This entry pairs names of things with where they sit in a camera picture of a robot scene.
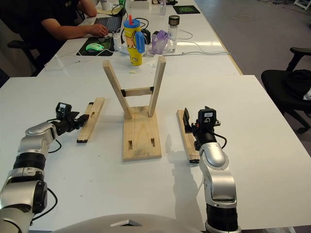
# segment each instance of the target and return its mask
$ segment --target yellow cup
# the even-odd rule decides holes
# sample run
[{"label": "yellow cup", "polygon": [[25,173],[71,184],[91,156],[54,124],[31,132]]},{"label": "yellow cup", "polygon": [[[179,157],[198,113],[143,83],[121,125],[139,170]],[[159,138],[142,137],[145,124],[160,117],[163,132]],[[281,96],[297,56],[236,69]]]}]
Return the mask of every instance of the yellow cup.
[{"label": "yellow cup", "polygon": [[140,66],[142,63],[141,54],[145,52],[145,41],[144,35],[140,31],[140,21],[133,19],[132,24],[130,24],[129,20],[126,20],[123,24],[131,63],[134,66]]}]

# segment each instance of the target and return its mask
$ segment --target white table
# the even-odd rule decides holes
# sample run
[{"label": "white table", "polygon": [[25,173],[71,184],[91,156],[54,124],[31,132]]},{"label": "white table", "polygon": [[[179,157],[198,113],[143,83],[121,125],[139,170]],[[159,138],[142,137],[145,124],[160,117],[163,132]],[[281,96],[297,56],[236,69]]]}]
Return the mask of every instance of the white table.
[{"label": "white table", "polygon": [[[118,79],[122,88],[153,83],[153,77],[142,74]],[[104,74],[76,76],[75,82],[61,76],[11,78],[0,91],[0,183],[13,167],[27,128],[53,118],[59,101],[84,112],[100,96],[106,102],[89,142],[76,144],[79,132],[66,133],[59,138],[61,150],[48,156],[45,181],[59,204],[32,230],[119,213],[170,216],[203,230],[202,173],[189,166],[176,110],[187,107],[194,122],[205,105],[217,110],[222,125],[215,130],[228,139],[225,152],[236,182],[241,228],[311,224],[311,159],[254,76],[170,76],[165,71],[156,107],[163,157],[125,163],[123,112]],[[149,97],[128,101],[148,105]],[[53,202],[49,197],[48,207]]]},{"label": "white table", "polygon": [[[193,0],[182,0],[179,1],[179,5],[195,5],[197,9],[199,7]],[[135,17],[147,18],[150,22],[148,30],[153,33],[154,31],[168,29],[168,18],[170,15],[175,15],[176,12],[171,5],[167,5],[166,15],[159,15],[159,5],[152,5],[149,10],[133,10],[129,9],[128,13]],[[106,15],[98,14],[97,17],[104,17]],[[94,22],[94,18],[87,18],[88,22]],[[212,27],[206,21],[203,14],[193,15],[180,15],[180,29],[193,34],[193,38],[190,40],[180,41],[192,41],[198,43],[205,51],[219,51],[224,50],[213,31]],[[178,37],[188,38],[187,33],[179,32]],[[128,74],[130,70],[135,70],[139,74],[151,74],[153,69],[150,68],[146,63],[151,59],[144,57],[143,65],[134,67],[130,64],[129,57],[120,53],[115,53],[110,57],[96,57],[92,61],[89,61],[93,57],[91,56],[73,56],[75,51],[79,50],[81,46],[86,42],[86,38],[79,38],[68,40],[64,46],[59,50],[56,56],[60,57],[53,59],[49,63],[46,69],[42,70],[39,74],[40,77],[54,77],[54,76],[99,76],[102,74],[102,62],[103,60],[109,59],[112,66],[115,68],[116,74]],[[180,42],[177,45],[176,53],[183,51],[198,51],[198,47],[191,43]],[[69,63],[76,62],[77,59],[80,62],[68,65]],[[233,64],[232,60],[228,55],[217,55],[217,56],[206,56],[206,55],[185,55],[185,56],[174,56],[167,57],[166,72],[168,75],[183,74],[189,76],[192,74],[208,74],[208,75],[239,75],[239,71]]]}]

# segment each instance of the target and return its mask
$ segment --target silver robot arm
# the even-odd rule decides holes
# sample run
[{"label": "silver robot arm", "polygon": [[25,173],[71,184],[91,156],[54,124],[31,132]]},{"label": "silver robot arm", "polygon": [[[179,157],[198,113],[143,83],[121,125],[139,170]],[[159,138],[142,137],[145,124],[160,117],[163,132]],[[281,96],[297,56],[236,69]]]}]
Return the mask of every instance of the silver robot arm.
[{"label": "silver robot arm", "polygon": [[207,204],[206,230],[210,233],[240,233],[237,215],[237,196],[234,179],[229,170],[229,158],[216,140],[214,127],[220,122],[214,109],[205,107],[190,126],[189,114],[183,117],[185,131],[193,133],[195,149],[199,151],[199,167],[204,176]]},{"label": "silver robot arm", "polygon": [[228,156],[217,142],[203,144],[199,154],[207,203],[206,230],[210,233],[240,233],[236,187]]},{"label": "silver robot arm", "polygon": [[0,232],[27,233],[35,214],[47,206],[44,166],[50,144],[61,134],[79,129],[88,115],[75,117],[71,105],[59,103],[57,121],[29,128],[22,138],[13,169],[0,192]]}]

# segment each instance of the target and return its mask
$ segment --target green mouse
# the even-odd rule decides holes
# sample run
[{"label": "green mouse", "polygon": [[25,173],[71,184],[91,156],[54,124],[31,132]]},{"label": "green mouse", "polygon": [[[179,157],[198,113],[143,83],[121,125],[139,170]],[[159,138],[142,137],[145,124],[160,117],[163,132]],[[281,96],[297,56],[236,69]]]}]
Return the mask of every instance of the green mouse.
[{"label": "green mouse", "polygon": [[103,51],[104,49],[105,48],[102,45],[96,43],[91,43],[86,47],[86,51],[88,52],[100,52]]}]

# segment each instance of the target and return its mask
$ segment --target black mouse pad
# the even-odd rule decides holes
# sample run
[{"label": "black mouse pad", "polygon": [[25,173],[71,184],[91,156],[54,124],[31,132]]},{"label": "black mouse pad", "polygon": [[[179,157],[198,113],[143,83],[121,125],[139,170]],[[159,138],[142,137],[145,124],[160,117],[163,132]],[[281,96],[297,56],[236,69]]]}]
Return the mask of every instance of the black mouse pad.
[{"label": "black mouse pad", "polygon": [[189,5],[189,6],[173,6],[176,13],[179,15],[182,14],[200,14],[198,9],[195,8],[195,6]]},{"label": "black mouse pad", "polygon": [[[90,37],[89,39],[87,39],[87,41],[82,45],[82,47],[80,48],[79,52],[77,53],[77,55],[82,55],[82,56],[96,56],[97,54],[100,53],[99,52],[88,52],[86,51],[86,47],[89,44],[92,43],[96,43],[96,44],[100,44],[102,46],[105,47],[105,49],[109,49],[110,51],[114,51],[114,43],[113,43],[113,38],[109,37],[109,38],[101,38],[99,39],[98,37]],[[104,52],[102,52],[101,54],[99,54],[98,56],[111,56],[113,53],[109,52],[108,50],[105,50]]]}]

